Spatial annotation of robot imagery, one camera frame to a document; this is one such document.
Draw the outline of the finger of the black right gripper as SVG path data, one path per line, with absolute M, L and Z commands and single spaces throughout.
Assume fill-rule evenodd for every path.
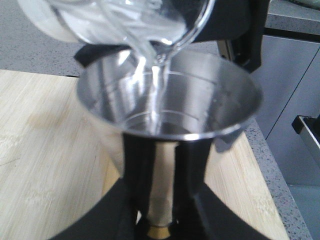
M 76 52 L 73 58 L 83 68 L 86 68 L 102 57 L 129 49 L 128 45 L 85 44 Z
M 223 41 L 234 63 L 252 73 L 262 64 L 261 48 L 268 0 L 217 0 L 195 42 Z

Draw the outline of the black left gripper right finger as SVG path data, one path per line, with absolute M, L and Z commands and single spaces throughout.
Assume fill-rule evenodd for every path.
M 204 182 L 212 139 L 180 141 L 174 150 L 174 240 L 265 240 Z

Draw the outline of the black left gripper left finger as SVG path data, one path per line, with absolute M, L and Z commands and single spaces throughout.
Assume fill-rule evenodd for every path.
M 54 240 L 147 240 L 155 141 L 123 134 L 124 172 L 107 194 Z

